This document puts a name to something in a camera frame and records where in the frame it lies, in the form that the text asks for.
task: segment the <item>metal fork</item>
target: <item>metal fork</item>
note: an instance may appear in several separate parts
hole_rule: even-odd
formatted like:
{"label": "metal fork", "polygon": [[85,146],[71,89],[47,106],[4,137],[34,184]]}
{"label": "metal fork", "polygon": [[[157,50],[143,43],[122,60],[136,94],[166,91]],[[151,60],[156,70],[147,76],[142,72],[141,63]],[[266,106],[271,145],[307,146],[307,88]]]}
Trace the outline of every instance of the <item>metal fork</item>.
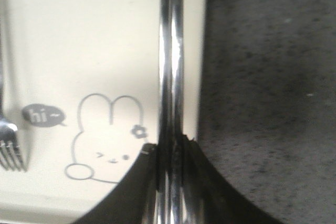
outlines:
{"label": "metal fork", "polygon": [[0,26],[0,165],[5,170],[26,171],[17,139],[17,126],[6,119],[3,113],[4,71],[1,45],[2,37]]}

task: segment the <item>bunny illustration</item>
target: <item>bunny illustration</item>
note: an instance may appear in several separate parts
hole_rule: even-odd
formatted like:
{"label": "bunny illustration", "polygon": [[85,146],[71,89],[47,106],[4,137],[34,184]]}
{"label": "bunny illustration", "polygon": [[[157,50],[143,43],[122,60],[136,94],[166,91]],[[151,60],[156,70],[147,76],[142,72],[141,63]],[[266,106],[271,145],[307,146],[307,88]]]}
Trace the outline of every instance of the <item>bunny illustration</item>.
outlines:
{"label": "bunny illustration", "polygon": [[80,102],[77,116],[80,131],[73,139],[73,163],[65,174],[118,183],[147,142],[141,103],[128,95],[111,101],[103,94],[90,94]]}

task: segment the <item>white surface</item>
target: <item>white surface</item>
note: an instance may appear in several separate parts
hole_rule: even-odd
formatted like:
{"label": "white surface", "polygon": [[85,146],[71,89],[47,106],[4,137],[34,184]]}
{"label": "white surface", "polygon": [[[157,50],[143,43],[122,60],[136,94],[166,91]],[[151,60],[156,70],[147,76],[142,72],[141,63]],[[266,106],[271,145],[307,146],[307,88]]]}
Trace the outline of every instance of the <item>white surface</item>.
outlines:
{"label": "white surface", "polygon": [[[0,221],[68,223],[92,208],[113,187],[65,175],[67,165],[90,166],[92,178],[117,182],[146,141],[156,142],[160,0],[1,0],[5,58],[5,113],[19,127],[30,153],[28,172],[0,169]],[[185,0],[185,122],[196,134],[204,0]],[[142,104],[146,138],[130,133]],[[36,127],[22,117],[30,104],[60,108],[63,125]],[[43,118],[33,111],[31,118]],[[67,170],[84,178],[86,166]]]}

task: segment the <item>rabbit ears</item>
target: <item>rabbit ears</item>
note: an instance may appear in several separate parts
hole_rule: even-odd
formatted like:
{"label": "rabbit ears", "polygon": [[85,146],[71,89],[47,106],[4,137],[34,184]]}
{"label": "rabbit ears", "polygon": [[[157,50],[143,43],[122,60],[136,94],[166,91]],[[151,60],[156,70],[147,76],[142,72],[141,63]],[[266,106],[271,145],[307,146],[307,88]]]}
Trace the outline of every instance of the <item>rabbit ears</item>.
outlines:
{"label": "rabbit ears", "polygon": [[81,131],[107,125],[131,129],[136,124],[143,125],[143,107],[129,95],[110,100],[103,94],[94,93],[79,103],[77,120]]}

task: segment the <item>rabbit face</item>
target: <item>rabbit face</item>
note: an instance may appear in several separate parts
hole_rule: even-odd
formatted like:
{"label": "rabbit face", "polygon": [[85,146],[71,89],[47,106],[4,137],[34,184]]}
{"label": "rabbit face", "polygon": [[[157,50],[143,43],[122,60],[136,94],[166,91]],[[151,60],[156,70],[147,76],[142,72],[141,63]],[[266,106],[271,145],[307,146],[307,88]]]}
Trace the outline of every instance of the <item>rabbit face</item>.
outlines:
{"label": "rabbit face", "polygon": [[[101,119],[97,114],[107,116]],[[66,167],[66,175],[119,182],[147,141],[142,118],[141,104],[133,97],[114,101],[101,94],[85,97],[78,108],[80,132],[72,143],[73,163]]]}

